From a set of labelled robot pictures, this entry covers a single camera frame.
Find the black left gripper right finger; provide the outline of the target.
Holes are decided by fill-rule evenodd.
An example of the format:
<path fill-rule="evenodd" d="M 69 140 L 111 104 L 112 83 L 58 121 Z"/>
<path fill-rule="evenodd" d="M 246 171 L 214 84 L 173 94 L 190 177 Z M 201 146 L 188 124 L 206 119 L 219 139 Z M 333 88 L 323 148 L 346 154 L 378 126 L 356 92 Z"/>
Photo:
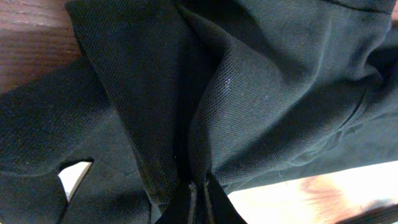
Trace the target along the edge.
<path fill-rule="evenodd" d="M 247 224 L 236 211 L 217 179 L 208 174 L 204 183 L 205 221 L 208 224 Z"/>

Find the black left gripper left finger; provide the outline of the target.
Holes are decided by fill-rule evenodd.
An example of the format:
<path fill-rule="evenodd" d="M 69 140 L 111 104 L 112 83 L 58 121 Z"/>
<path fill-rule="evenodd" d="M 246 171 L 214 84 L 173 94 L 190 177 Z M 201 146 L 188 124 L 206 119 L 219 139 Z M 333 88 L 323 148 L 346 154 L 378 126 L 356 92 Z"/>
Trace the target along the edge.
<path fill-rule="evenodd" d="M 194 224 L 196 207 L 196 185 L 193 182 L 181 182 L 167 209 L 155 224 Z"/>

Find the black t-shirt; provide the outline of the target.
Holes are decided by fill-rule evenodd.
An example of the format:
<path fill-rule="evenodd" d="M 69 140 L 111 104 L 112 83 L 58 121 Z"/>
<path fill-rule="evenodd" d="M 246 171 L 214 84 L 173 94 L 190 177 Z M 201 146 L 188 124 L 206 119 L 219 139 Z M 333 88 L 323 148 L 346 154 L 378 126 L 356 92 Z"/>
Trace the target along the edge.
<path fill-rule="evenodd" d="M 394 1 L 70 1 L 81 57 L 1 95 L 2 223 L 156 223 L 397 159 Z"/>

